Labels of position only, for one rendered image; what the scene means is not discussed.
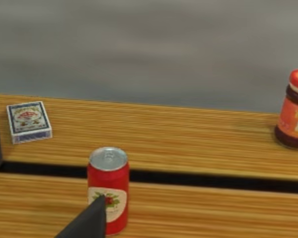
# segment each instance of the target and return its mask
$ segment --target orange label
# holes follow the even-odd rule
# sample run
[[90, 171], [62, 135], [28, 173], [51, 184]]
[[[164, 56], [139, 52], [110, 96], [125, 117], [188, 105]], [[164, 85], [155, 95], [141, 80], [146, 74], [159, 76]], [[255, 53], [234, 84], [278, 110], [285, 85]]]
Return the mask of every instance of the orange label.
[[284, 101], [278, 127], [283, 133], [298, 138], [298, 105], [288, 98]]

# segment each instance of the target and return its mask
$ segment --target wooden table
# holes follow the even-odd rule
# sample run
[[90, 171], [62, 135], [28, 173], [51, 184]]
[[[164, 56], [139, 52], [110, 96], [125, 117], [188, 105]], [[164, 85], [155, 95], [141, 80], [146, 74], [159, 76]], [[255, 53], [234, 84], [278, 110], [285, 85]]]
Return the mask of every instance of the wooden table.
[[[86, 180], [0, 174], [0, 238], [51, 238], [87, 204]], [[131, 183], [119, 238], [298, 238], [298, 195]]]
[[[38, 100], [45, 103], [54, 138], [12, 145], [6, 105]], [[276, 119], [275, 114], [0, 95], [6, 163], [41, 168], [84, 167], [92, 150], [112, 145], [128, 152], [134, 171], [298, 183], [298, 151], [274, 142]], [[86, 179], [0, 173], [0, 238], [53, 237], [83, 210], [86, 193]], [[122, 238], [298, 238], [298, 194], [132, 182], [130, 196]]]

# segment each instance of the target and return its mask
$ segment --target can pull tab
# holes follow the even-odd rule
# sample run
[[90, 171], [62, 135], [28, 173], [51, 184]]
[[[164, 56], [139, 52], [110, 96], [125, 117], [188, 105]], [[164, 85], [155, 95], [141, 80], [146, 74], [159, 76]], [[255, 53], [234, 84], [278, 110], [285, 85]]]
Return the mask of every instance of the can pull tab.
[[112, 163], [114, 161], [114, 158], [115, 158], [115, 155], [112, 151], [105, 152], [104, 159], [106, 163]]

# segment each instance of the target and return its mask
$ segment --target deck of cards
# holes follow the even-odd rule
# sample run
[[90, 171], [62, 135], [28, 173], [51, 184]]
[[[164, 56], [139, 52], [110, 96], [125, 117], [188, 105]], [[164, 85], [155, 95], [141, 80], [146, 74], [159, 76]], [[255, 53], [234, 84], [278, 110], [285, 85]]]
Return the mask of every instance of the deck of cards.
[[52, 138], [43, 102], [9, 105], [6, 109], [13, 144]]

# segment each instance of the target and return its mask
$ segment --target silver can top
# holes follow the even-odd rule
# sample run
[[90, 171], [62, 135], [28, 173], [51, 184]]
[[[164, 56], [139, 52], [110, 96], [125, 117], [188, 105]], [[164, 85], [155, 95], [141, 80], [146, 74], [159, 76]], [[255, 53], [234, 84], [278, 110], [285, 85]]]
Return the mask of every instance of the silver can top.
[[128, 158], [125, 151], [116, 147], [101, 147], [94, 150], [90, 157], [90, 164], [102, 171], [115, 171], [127, 164]]

